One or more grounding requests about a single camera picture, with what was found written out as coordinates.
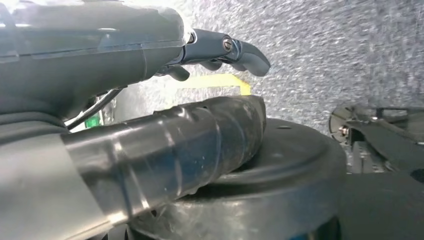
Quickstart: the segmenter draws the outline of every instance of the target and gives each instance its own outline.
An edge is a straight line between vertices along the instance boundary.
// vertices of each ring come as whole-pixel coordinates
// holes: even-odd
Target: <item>yellow strip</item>
[[[173,83],[178,89],[201,89],[211,87],[240,87],[241,95],[250,95],[251,86],[233,74],[214,74],[207,76],[190,77],[186,81]]]

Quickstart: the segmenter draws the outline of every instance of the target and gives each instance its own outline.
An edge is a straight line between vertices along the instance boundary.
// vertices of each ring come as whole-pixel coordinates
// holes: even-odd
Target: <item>metal mechanism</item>
[[[0,103],[7,103],[0,104],[0,118],[35,112],[69,120],[88,99],[111,89],[154,75],[183,81],[190,76],[185,64],[240,65],[236,68],[257,76],[270,69],[253,45],[192,29],[169,7],[114,0],[0,1],[0,21]],[[231,39],[231,51],[224,39]]]
[[[423,239],[424,108],[341,106],[329,128],[353,152],[342,239]]]
[[[228,52],[233,48],[233,40],[230,37],[225,37],[222,44]]]

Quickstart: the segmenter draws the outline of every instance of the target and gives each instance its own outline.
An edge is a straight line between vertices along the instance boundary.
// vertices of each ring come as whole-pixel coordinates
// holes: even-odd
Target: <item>black wire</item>
[[[98,111],[102,110],[108,103],[110,103],[122,89],[113,89],[107,92],[101,99],[93,106],[87,109],[81,116],[77,116],[70,124],[67,125],[68,130],[72,130],[78,125],[84,123],[87,119],[92,117]]]

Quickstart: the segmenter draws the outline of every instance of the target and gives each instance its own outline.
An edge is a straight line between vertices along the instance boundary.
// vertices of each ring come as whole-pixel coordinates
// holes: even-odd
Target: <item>metal screw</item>
[[[231,49],[233,49],[233,40],[229,36],[224,37],[222,46],[227,52],[231,51]]]
[[[349,134],[349,128],[347,126],[341,126],[338,130],[341,132],[343,137],[346,137]]]

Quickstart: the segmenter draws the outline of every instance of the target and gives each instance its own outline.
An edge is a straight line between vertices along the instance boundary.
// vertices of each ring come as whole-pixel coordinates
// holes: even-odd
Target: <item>gray carpet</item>
[[[424,106],[423,1],[173,2],[194,28],[228,33],[268,56],[272,69],[263,78],[230,67],[218,72],[249,82],[252,93],[265,98],[270,117],[327,133],[329,114],[342,103]],[[188,70],[212,74],[200,66]],[[155,78],[126,89],[117,99],[116,120],[166,107],[166,81],[172,80]],[[207,96],[187,94],[190,101]]]

